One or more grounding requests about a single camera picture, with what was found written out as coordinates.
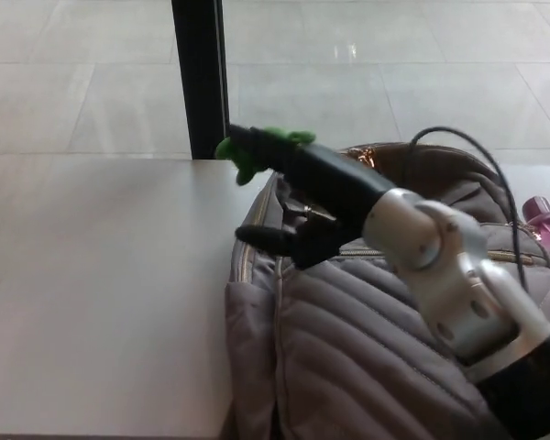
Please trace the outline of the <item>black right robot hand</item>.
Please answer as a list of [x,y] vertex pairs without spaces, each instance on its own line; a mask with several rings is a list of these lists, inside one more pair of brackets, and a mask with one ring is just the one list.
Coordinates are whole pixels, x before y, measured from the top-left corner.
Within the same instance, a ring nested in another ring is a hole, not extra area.
[[272,170],[333,217],[313,217],[293,232],[259,225],[236,230],[239,241],[272,256],[289,257],[300,270],[337,256],[343,245],[362,237],[369,212],[395,187],[355,159],[267,129],[232,125],[228,147],[227,157],[245,177],[251,171]]

